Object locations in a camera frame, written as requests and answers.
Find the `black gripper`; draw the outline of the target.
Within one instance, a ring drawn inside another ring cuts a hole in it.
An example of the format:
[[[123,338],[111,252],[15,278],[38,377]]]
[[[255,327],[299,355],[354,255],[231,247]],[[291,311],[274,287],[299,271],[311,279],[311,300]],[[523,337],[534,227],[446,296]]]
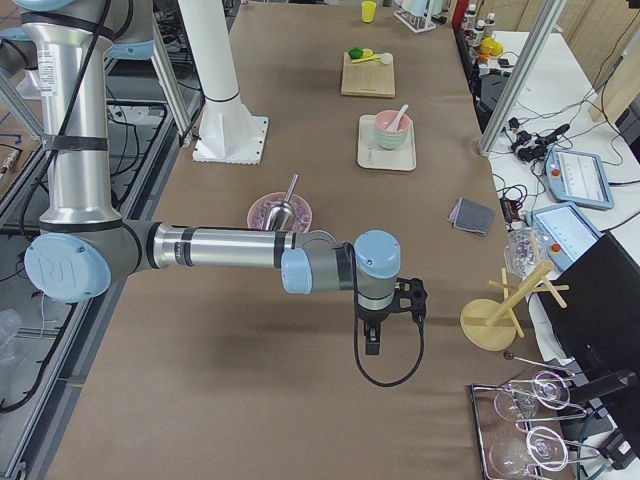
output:
[[[427,296],[428,294],[421,279],[398,277],[391,301],[384,308],[380,310],[366,308],[358,300],[356,307],[357,317],[366,324],[364,326],[365,354],[380,354],[381,327],[379,325],[390,314],[410,312],[414,323],[422,331],[426,319]]]

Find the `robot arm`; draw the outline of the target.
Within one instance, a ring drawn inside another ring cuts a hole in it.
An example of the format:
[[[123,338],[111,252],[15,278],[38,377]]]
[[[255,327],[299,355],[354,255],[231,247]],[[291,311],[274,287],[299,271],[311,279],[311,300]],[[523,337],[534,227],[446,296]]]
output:
[[[322,231],[295,233],[175,227],[125,221],[111,201],[104,60],[157,51],[148,1],[25,1],[22,26],[37,49],[42,145],[49,206],[25,254],[31,282],[47,296],[82,302],[145,269],[170,265],[276,268],[290,293],[350,290],[355,334],[379,350],[390,314],[426,316],[420,280],[399,277],[398,241],[373,230],[354,243]]]
[[[109,58],[125,60],[148,59],[153,55],[154,41],[125,42],[119,39],[108,52]],[[10,80],[21,70],[37,70],[37,49],[22,27],[1,31],[1,76]]]

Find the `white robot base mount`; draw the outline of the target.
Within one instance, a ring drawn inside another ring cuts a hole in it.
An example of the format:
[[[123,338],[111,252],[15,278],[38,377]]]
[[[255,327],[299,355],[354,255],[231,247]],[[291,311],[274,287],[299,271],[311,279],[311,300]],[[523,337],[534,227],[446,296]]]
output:
[[[207,101],[193,159],[257,165],[262,159],[268,127],[267,117],[253,116],[238,99],[226,104]]]

